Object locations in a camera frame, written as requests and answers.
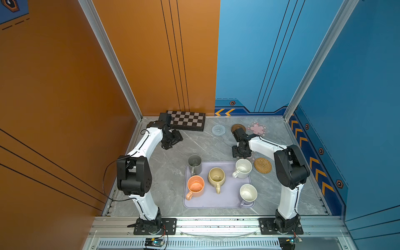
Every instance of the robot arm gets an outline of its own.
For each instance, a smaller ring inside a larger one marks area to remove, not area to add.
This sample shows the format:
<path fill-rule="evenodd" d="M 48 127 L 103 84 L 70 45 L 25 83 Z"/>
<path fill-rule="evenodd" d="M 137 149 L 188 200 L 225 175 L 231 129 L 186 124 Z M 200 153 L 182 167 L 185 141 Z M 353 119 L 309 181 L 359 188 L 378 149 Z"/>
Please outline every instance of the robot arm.
<path fill-rule="evenodd" d="M 152 175 L 148 158 L 159 142 L 167 150 L 183 140 L 179 131 L 170 131 L 170 122 L 171 115 L 161 113 L 157 121 L 150 122 L 142 130 L 143 137 L 135 148 L 127 156 L 120 156 L 117 160 L 117 187 L 136 205 L 139 211 L 136 224 L 152 233 L 161 229 L 161 213 L 150 193 Z"/>
<path fill-rule="evenodd" d="M 275 213 L 276 229 L 280 233 L 294 231 L 300 221 L 297 212 L 300 192 L 310 175 L 300 148 L 279 145 L 255 134 L 247 135 L 240 124 L 232 126 L 232 134 L 237 141 L 237 146 L 232 147 L 233 157 L 250 157 L 251 152 L 256 151 L 275 160 L 276 176 L 282 184 L 280 203 Z"/>

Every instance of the woven rattan coaster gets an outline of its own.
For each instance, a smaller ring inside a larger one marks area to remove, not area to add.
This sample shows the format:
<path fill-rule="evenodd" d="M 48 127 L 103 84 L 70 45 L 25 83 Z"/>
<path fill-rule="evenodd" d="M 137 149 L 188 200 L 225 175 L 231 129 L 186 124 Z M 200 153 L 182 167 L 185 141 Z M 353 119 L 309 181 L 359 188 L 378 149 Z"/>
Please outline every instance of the woven rattan coaster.
<path fill-rule="evenodd" d="M 267 174 L 272 170 L 272 164 L 266 158 L 257 158 L 254 167 L 262 174 Z"/>

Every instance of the orange mug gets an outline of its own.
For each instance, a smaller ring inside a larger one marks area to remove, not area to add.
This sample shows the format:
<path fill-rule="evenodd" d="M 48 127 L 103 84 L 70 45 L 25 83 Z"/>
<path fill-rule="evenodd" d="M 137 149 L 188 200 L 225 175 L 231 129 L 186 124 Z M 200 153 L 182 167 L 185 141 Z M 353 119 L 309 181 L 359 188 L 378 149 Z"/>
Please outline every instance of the orange mug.
<path fill-rule="evenodd" d="M 189 192 L 186 199 L 190 200 L 192 197 L 200 197 L 204 193 L 204 180 L 198 175 L 190 177 L 188 180 Z"/>

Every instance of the checkered board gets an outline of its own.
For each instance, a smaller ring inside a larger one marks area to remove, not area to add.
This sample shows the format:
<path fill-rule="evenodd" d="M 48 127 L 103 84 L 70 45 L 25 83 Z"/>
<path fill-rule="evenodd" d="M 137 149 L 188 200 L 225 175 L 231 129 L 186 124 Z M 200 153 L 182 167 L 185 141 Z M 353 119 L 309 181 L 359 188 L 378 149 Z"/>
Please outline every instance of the checkered board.
<path fill-rule="evenodd" d="M 205 113 L 185 112 L 185 111 L 170 111 L 171 114 L 171 128 L 183 130 L 203 131 L 204 122 L 206 121 Z"/>

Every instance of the tray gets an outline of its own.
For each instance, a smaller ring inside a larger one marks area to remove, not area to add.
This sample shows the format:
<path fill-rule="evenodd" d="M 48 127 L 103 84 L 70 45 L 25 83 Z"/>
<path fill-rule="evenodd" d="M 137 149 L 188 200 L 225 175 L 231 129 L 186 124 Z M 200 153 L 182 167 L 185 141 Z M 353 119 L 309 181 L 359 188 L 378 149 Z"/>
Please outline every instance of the tray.
<path fill-rule="evenodd" d="M 191 177 L 189 167 L 186 167 L 185 189 L 183 205 L 186 208 L 239 208 L 240 205 L 240 187 L 244 184 L 251 184 L 250 176 L 245 179 L 233 178 L 236 162 L 202 162 L 202 172 L 199 174 L 204 179 L 204 193 L 200 197 L 193 197 L 187 200 L 186 194 L 189 192 L 188 180 Z M 221 168 L 225 172 L 226 180 L 221 186 L 221 193 L 217 194 L 207 179 L 208 173 L 212 168 Z M 254 202 L 244 205 L 242 208 L 251 208 Z"/>

